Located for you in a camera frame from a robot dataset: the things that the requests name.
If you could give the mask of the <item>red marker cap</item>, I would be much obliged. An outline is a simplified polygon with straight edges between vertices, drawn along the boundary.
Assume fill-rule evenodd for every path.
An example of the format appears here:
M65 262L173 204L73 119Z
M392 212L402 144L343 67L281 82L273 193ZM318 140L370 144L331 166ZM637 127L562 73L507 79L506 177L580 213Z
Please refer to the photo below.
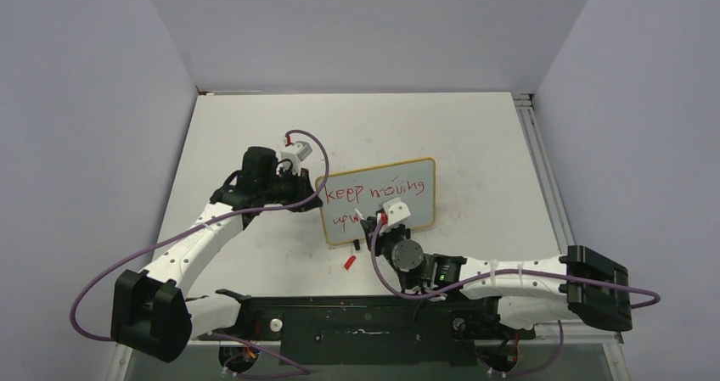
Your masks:
M344 265L343 265L344 269L349 270L352 267L352 265L356 259L357 259L357 257L355 255L351 255L344 263Z

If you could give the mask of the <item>yellow framed whiteboard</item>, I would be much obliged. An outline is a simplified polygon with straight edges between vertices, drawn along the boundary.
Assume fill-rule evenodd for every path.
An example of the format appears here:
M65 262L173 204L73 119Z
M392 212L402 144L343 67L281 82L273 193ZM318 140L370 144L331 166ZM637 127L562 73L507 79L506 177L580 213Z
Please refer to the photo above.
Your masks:
M436 162L427 157L332 173L319 194L325 240L349 244L364 237L354 209L371 216L389 199L399 197L411 216L405 225L427 228L436 219Z

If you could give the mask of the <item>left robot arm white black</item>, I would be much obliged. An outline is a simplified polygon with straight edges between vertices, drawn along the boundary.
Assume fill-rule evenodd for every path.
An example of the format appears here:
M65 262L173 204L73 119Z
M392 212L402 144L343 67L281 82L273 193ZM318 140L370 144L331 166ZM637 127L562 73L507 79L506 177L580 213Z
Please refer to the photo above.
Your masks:
M305 212L322 206L301 163L312 152L303 141L280 152L253 146L242 166L210 196L188 235L171 242L140 272L124 271L115 281L110 337L163 362L179 357L191 339L221 329L246 337L253 316L229 291L190 297L188 292L224 245L268 206Z

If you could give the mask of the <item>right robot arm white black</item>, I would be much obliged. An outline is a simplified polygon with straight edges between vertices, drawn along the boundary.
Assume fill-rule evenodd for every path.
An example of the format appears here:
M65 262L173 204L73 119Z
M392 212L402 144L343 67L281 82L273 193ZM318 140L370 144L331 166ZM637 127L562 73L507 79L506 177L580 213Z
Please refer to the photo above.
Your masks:
M491 299L480 323L492 337L561 320L611 332L633 327L627 268L588 247L571 245L546 259L478 260L426 254L404 225L388 229L383 217L364 218L360 226L372 264L382 256L397 275L397 288L379 277L387 290L406 300Z

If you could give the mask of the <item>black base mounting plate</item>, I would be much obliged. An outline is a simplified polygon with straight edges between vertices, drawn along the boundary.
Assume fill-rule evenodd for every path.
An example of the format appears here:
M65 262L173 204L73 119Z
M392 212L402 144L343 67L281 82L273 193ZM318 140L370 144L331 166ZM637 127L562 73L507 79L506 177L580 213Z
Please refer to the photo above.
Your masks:
M230 325L201 340L230 335L276 343L282 355L309 365L415 365L470 367L476 352L503 354L557 327L530 330L499 321L497 297L483 300L405 300L395 296L238 297Z

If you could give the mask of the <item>aluminium rail right side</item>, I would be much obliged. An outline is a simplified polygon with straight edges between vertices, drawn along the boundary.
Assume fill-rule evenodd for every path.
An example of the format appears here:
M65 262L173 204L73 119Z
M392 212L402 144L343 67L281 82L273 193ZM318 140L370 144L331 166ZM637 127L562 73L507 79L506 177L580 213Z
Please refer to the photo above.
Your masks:
M565 254L569 246L576 244L576 240L543 142L533 105L533 95L513 94L512 99L540 183L556 242L560 251Z

